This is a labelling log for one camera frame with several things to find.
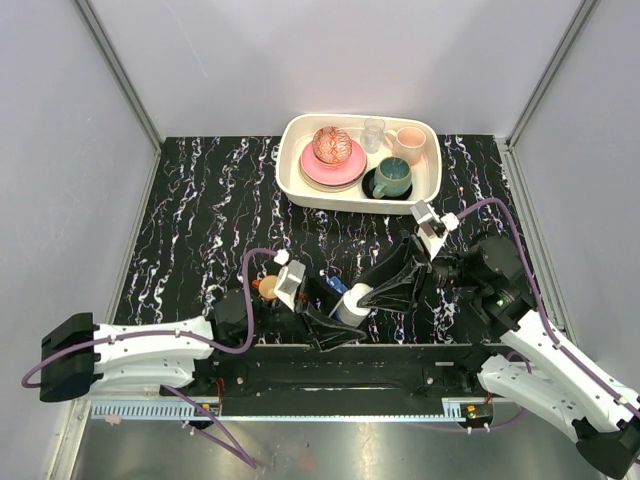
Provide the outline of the white pill bottle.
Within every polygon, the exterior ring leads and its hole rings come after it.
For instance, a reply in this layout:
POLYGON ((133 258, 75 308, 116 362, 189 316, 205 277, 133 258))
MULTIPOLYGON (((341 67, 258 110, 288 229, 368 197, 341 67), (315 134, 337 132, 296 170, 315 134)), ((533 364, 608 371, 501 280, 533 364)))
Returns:
POLYGON ((350 327, 359 327, 371 313, 371 308, 359 307, 358 302, 371 291, 372 288, 370 286, 356 283, 343 294, 329 316, 350 327))

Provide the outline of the blue pill organizer box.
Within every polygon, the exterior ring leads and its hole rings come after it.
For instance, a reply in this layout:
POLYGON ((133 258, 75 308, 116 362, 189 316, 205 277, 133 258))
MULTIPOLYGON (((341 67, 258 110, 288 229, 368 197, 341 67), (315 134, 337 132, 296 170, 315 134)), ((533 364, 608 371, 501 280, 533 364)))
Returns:
POLYGON ((341 295, 344 295, 349 290, 349 288, 337 276, 330 277, 327 283, 341 295))

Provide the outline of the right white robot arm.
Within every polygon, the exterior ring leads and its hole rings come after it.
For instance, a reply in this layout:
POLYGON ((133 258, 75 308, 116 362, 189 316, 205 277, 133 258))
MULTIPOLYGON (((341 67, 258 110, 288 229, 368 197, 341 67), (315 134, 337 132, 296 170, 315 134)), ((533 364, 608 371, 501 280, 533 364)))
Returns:
POLYGON ((504 355, 480 351, 454 371, 466 396, 485 390, 518 403, 572 440, 596 470, 622 479, 639 460, 639 393, 605 372, 551 323, 519 244, 487 236, 462 253, 437 255, 412 234, 353 290, 359 309, 409 312, 424 290, 471 291, 469 306, 504 345, 545 378, 519 370, 504 355))

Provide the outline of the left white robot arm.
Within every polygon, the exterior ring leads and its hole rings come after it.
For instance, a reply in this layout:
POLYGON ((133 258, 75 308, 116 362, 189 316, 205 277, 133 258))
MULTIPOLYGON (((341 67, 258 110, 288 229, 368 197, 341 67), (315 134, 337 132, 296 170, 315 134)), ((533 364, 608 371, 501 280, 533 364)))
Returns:
POLYGON ((260 328, 299 327, 306 342, 331 350, 358 341, 359 326, 370 314, 363 304, 371 287, 346 288, 337 280, 270 275, 227 292, 209 316, 169 324, 98 324, 90 312, 77 313, 45 335, 36 370, 44 403, 75 400, 108 390, 144 386, 186 388, 196 396, 215 386, 216 372, 202 363, 216 353, 241 355, 257 341, 260 328))

